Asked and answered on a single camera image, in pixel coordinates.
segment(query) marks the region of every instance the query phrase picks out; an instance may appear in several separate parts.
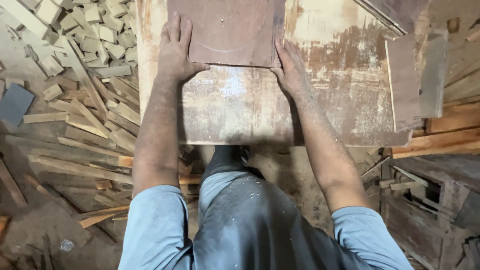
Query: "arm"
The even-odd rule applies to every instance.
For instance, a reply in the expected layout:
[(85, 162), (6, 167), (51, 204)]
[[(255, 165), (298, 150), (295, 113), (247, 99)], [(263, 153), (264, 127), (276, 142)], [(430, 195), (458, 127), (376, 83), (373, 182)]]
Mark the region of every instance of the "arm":
[(188, 59), (192, 24), (186, 24), (180, 36), (180, 15), (162, 28), (158, 74), (135, 143), (133, 193), (178, 181), (177, 89), (193, 74), (209, 70), (203, 63)]
[(293, 43), (275, 42), (282, 68), (271, 68), (297, 105), (308, 158), (330, 212), (347, 206), (370, 207), (355, 163), (313, 97), (300, 53)]

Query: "wooden table surface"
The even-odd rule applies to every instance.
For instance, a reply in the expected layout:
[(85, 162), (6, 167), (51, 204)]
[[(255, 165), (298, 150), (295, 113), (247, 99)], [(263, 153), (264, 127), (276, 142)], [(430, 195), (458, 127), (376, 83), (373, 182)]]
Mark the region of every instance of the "wooden table surface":
[[(167, 0), (136, 3), (143, 116), (157, 73)], [(408, 143), (409, 132), (394, 132), (388, 83), (384, 41), (396, 35), (352, 0), (287, 0), (285, 17), (285, 38), (301, 50), (312, 90), (343, 142), (365, 147)], [(296, 109), (275, 75), (233, 66), (212, 66), (183, 87), (179, 139), (188, 144), (303, 144)]]

